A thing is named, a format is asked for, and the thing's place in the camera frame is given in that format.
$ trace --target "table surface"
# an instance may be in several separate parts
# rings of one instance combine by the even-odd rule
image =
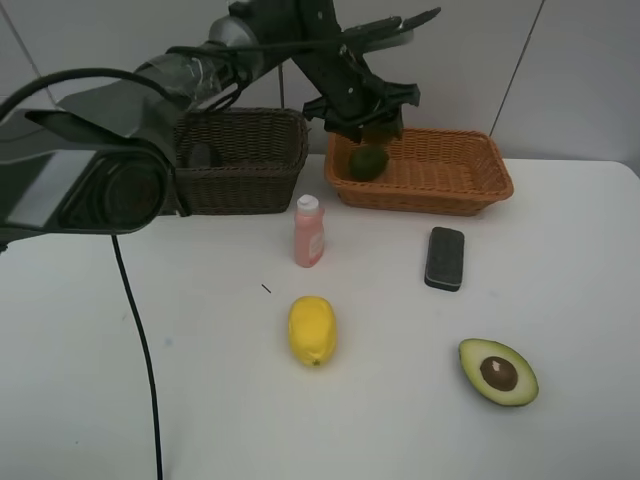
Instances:
[[[167,478],[640,478],[640,181],[628,168],[510,160],[514,196],[456,218],[345,207],[321,164],[310,157],[296,191],[327,208],[312,269],[293,263],[291,212],[159,218],[121,240]],[[466,236],[455,294],[422,281],[435,226]],[[321,369],[288,348],[302,295],[338,318]],[[110,240],[11,245],[0,305],[0,477],[154,479],[145,367]],[[538,399],[506,409],[476,394],[457,361],[468,337],[518,350]]]

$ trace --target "bottle cap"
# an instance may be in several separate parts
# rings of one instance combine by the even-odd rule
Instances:
[[[303,195],[298,199],[298,212],[303,215],[315,215],[320,211],[320,202],[313,195]]]

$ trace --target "green fruit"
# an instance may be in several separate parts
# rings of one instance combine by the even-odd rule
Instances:
[[[370,182],[387,168],[389,155],[378,145],[365,145],[353,151],[349,159],[349,173],[358,182]]]
[[[533,370],[512,348],[491,340],[469,338],[460,343],[458,351],[469,381],[492,402],[518,407],[538,396]]]

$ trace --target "pink bottle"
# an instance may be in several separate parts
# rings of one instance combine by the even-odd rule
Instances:
[[[313,267],[324,253],[324,209],[312,195],[298,199],[296,211],[296,263],[301,267]]]

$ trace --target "yellow lemon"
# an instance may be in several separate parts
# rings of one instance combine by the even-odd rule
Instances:
[[[336,348],[336,317],[321,297],[300,297],[289,312],[289,345],[298,360],[312,367],[326,363]]]

